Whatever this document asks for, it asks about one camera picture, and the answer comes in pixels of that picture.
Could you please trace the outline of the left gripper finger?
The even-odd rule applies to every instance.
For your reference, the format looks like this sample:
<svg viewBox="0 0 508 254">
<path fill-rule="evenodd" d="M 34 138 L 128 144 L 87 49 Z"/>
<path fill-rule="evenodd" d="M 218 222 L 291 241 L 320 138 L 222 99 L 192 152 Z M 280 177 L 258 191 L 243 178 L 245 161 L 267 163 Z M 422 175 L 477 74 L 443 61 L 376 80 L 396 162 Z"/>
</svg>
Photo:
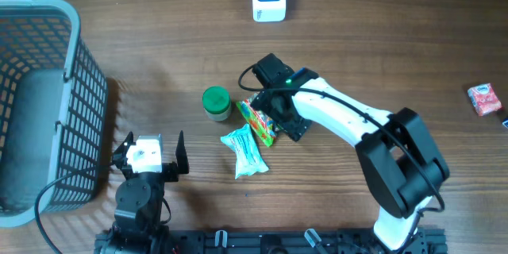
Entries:
<svg viewBox="0 0 508 254">
<path fill-rule="evenodd" d="M 187 150 L 185 148 L 185 143 L 184 143 L 184 134 L 183 134 L 182 130 L 179 132 L 179 138 L 178 138 L 177 147 L 175 150 L 175 158 L 176 158 L 176 162 L 178 165 L 179 174 L 183 174 L 183 175 L 188 174 L 190 171 L 190 168 L 189 168 L 189 161 L 188 161 L 188 157 L 187 157 Z"/>
<path fill-rule="evenodd" d="M 124 141 L 113 152 L 111 163 L 121 171 L 126 179 L 133 176 L 132 166 L 128 163 L 127 152 L 131 145 L 134 145 L 133 133 L 129 132 Z"/>
</svg>

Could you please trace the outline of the mint wet wipes pack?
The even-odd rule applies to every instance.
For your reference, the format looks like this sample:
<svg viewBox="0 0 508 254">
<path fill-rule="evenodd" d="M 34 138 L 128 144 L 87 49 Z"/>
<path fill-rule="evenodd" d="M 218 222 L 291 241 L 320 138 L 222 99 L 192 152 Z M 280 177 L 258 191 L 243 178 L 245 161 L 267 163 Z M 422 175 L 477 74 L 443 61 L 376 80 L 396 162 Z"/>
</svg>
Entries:
<svg viewBox="0 0 508 254">
<path fill-rule="evenodd" d="M 235 179 L 269 171 L 260 155 L 249 124 L 221 137 L 221 142 L 236 154 Z"/>
</svg>

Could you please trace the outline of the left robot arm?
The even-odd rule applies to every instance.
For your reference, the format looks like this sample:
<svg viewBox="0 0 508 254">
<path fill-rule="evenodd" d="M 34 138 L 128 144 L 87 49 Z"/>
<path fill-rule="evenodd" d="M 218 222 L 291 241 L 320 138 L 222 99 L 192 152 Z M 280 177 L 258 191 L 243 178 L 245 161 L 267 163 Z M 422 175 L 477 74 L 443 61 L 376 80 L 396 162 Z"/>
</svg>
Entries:
<svg viewBox="0 0 508 254">
<path fill-rule="evenodd" d="M 170 238 L 169 220 L 161 218 L 169 205 L 164 185 L 189 173 L 183 133 L 179 134 L 175 162 L 162 161 L 162 136 L 129 133 L 114 151 L 111 163 L 125 181 L 117 188 L 114 223 L 108 232 L 95 237 L 95 253 L 178 253 Z"/>
</svg>

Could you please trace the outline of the green lid plastic jar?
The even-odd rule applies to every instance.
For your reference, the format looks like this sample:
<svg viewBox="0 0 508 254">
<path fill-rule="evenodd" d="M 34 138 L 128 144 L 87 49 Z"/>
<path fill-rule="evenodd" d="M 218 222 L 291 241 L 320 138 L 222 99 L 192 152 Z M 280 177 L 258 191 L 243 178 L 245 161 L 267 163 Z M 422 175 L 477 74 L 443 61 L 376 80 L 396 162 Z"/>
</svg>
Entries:
<svg viewBox="0 0 508 254">
<path fill-rule="evenodd" d="M 202 104 L 207 117 L 213 121 L 224 121 L 232 112 L 231 98 L 224 87 L 207 88 L 202 95 Z"/>
</svg>

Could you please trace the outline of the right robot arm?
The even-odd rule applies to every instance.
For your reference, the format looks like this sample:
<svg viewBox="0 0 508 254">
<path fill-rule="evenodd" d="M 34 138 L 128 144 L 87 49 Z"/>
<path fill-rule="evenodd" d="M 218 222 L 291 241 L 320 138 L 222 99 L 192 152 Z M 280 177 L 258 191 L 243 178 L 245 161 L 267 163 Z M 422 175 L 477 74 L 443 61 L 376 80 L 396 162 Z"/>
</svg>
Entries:
<svg viewBox="0 0 508 254">
<path fill-rule="evenodd" d="M 273 53 L 249 70 L 261 85 L 250 106 L 293 141 L 316 122 L 354 147 L 379 204 L 373 232 L 385 249 L 404 252 L 424 214 L 445 210 L 439 190 L 450 170 L 415 111 L 404 107 L 392 113 L 365 105 L 335 90 L 317 72 L 295 71 Z"/>
</svg>

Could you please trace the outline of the green Haribo candy bag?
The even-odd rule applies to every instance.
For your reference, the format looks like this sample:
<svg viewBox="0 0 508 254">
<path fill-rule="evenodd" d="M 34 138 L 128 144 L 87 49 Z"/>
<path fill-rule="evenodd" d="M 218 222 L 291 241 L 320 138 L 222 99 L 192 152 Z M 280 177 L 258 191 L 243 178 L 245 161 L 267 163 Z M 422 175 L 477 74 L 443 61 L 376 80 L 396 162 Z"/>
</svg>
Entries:
<svg viewBox="0 0 508 254">
<path fill-rule="evenodd" d="M 251 103 L 257 95 L 257 93 L 254 93 L 249 97 L 236 102 L 236 106 L 243 118 L 251 126 L 254 133 L 267 147 L 271 147 L 278 135 L 279 127 L 275 124 L 275 121 L 272 118 L 266 115 L 266 113 L 254 110 L 251 107 Z"/>
</svg>

